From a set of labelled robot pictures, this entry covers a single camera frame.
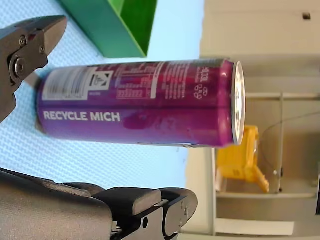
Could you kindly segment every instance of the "barcode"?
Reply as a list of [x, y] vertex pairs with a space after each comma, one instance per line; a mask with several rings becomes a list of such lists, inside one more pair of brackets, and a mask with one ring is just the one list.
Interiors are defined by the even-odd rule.
[[95, 67], [72, 67], [53, 71], [44, 84], [42, 100], [88, 100], [90, 76], [95, 70]]

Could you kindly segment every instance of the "recycling symbol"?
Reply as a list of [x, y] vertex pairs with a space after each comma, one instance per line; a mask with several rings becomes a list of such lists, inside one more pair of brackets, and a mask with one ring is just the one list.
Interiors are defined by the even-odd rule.
[[208, 88], [204, 87], [202, 84], [195, 86], [194, 91], [194, 97], [199, 100], [208, 95]]

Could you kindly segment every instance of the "can lid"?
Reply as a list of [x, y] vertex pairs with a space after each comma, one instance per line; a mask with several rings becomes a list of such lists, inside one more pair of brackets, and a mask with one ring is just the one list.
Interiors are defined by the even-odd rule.
[[235, 63], [233, 67], [231, 94], [233, 142], [236, 145], [240, 145], [244, 137], [245, 130], [246, 91], [244, 71], [239, 61]]

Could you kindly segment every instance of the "nutrition label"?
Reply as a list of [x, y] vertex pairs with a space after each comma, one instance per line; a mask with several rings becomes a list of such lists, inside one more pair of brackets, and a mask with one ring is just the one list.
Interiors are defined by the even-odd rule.
[[124, 64], [115, 73], [117, 99], [155, 99], [164, 63]]
[[123, 64], [114, 74], [117, 99], [183, 99], [190, 62], [146, 62]]
[[186, 94], [186, 79], [190, 62], [174, 62], [163, 74], [161, 89], [165, 99], [183, 99]]

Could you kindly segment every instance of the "white cabinet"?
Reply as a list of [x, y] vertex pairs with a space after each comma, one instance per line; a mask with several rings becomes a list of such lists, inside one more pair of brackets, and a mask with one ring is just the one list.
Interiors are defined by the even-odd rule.
[[317, 76], [320, 2], [207, 0], [200, 53], [239, 59], [251, 76]]

